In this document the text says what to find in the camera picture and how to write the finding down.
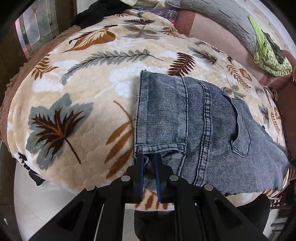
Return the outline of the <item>blue denim pants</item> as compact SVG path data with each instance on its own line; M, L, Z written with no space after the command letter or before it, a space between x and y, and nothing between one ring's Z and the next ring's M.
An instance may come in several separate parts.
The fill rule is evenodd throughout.
M144 187L156 189L154 154L190 184L224 194L281 190L290 167L246 102L192 77L142 71L134 151L144 154Z

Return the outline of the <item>leaf pattern fleece blanket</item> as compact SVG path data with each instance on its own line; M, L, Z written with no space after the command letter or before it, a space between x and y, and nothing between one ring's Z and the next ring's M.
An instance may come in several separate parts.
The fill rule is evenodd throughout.
M290 177L281 118L269 91L217 45L135 9L66 34L15 82L11 154L75 193L110 184L144 155L144 198L157 201L154 154L190 184L236 206L274 197Z

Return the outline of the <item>green patterned folded blanket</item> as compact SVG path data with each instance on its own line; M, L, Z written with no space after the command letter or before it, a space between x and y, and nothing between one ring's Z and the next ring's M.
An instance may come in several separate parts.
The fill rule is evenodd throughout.
M248 16L248 18L256 35L254 63L272 76L284 77L291 74L292 65L288 59L285 57L283 64L277 61L271 45L263 33L264 31L253 17Z

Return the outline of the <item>black cloth on sofa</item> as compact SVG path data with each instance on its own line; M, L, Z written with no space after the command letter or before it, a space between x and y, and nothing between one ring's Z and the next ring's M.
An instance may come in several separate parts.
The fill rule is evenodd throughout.
M77 25L84 29L99 23L106 16L121 14L127 9L131 9L131 6L120 0L99 0L77 14L71 22L71 26Z

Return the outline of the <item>dark grey cloth on blanket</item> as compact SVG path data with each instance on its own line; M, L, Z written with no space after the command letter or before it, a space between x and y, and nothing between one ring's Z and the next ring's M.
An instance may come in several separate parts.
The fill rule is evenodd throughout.
M280 49L279 45L276 44L276 42L274 42L274 40L271 38L269 33L263 32L265 37L267 38L269 44L271 45L271 48L275 54L275 57L277 59L277 61L280 64L284 63L285 60L285 55L283 54L282 50Z

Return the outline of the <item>grey quilted pillow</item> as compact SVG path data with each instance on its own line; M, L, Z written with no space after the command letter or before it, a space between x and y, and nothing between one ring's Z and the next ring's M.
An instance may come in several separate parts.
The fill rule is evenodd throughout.
M255 54L255 31L249 21L248 12L237 1L187 0L167 3L175 8L195 11L216 21L240 40L250 54Z

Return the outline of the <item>wooden door with glass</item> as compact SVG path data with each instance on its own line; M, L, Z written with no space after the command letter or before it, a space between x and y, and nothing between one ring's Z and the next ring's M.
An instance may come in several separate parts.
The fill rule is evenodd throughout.
M77 1L34 1L1 33L1 100L19 68L67 30L76 14Z

